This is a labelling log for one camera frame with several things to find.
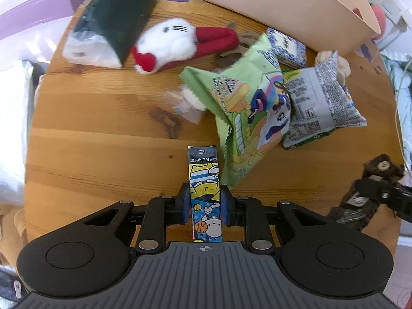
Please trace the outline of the brown plush hair clip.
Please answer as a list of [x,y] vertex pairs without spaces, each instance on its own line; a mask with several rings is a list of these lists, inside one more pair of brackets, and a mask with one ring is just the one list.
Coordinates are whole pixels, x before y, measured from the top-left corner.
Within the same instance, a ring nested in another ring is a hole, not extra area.
[[399,183],[403,176],[403,165],[394,164],[386,154],[375,157],[364,164],[362,177],[353,181],[327,217],[362,231],[384,204],[396,217],[411,222],[411,188]]

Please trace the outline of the grey green snack bag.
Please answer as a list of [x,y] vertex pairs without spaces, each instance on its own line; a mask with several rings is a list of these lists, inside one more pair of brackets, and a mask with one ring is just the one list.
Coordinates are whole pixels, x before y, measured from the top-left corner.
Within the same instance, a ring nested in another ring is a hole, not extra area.
[[365,127],[346,85],[337,80],[337,54],[318,65],[284,73],[292,114],[285,149],[299,147],[339,128]]

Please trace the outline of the blue cartoon candy box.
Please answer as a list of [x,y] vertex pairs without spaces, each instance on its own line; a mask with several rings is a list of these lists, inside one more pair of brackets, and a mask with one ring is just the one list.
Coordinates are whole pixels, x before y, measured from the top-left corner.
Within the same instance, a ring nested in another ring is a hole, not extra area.
[[221,242],[222,219],[218,151],[188,147],[188,179],[195,242]]

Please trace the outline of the green cartoon snack bag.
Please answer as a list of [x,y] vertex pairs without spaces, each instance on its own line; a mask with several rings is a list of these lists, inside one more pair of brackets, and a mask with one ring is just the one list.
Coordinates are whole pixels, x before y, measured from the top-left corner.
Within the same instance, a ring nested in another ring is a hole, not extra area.
[[186,67],[180,77],[215,115],[221,182],[233,188],[289,130],[290,99],[270,39],[262,34],[221,73]]

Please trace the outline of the light blue cloth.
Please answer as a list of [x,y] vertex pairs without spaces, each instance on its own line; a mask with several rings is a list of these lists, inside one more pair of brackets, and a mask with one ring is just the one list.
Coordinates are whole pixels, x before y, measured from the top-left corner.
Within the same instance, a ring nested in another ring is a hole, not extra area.
[[394,90],[404,147],[411,149],[411,55],[385,49],[381,56]]

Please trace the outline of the beige bow hair accessory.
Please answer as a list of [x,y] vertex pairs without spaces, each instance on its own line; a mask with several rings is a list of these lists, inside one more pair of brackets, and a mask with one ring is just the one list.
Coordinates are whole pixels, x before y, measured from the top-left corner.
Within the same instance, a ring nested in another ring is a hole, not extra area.
[[346,78],[351,74],[351,69],[348,61],[341,57],[337,51],[321,51],[316,55],[315,64],[318,65],[330,58],[334,53],[337,54],[337,80],[341,86],[346,84]]

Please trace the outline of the pink burger toy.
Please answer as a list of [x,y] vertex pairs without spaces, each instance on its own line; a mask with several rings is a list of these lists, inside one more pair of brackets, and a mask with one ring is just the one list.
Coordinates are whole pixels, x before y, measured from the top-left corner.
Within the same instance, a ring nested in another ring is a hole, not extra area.
[[367,0],[348,0],[342,11],[338,28],[347,41],[350,38],[350,41],[360,44],[384,35],[387,22],[379,5],[370,4]]

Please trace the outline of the blue white patterned box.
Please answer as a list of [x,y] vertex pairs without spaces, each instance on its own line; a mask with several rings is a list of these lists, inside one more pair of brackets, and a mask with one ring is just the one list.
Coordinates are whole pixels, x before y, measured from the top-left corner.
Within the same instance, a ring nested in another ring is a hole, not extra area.
[[294,69],[307,66],[306,45],[270,27],[267,29],[266,34],[280,63]]

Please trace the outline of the clear plastic wrapped item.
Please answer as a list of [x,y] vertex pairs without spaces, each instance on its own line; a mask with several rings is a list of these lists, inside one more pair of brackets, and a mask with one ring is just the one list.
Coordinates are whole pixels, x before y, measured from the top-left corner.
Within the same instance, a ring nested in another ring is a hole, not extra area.
[[185,84],[179,86],[177,90],[165,92],[164,98],[176,114],[193,124],[198,124],[207,110]]

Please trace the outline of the beige plastic storage bin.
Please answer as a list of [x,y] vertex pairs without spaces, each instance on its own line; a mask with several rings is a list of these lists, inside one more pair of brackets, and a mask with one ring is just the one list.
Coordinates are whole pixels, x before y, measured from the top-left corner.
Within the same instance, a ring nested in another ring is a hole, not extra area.
[[367,0],[205,0],[281,31],[316,52],[345,55],[381,32]]

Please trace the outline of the white red plush toy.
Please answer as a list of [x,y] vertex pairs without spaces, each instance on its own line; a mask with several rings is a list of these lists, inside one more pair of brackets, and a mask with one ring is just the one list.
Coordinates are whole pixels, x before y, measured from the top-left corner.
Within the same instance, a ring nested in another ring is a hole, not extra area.
[[235,30],[227,27],[195,27],[183,18],[172,18],[145,31],[132,47],[134,67],[153,74],[211,54],[231,51],[239,45]]

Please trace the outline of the dark green tissue pack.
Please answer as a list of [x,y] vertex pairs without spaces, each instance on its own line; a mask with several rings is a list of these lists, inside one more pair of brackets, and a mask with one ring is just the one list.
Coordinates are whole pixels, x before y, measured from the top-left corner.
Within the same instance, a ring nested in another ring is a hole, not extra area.
[[63,49],[72,64],[123,67],[157,0],[91,0]]

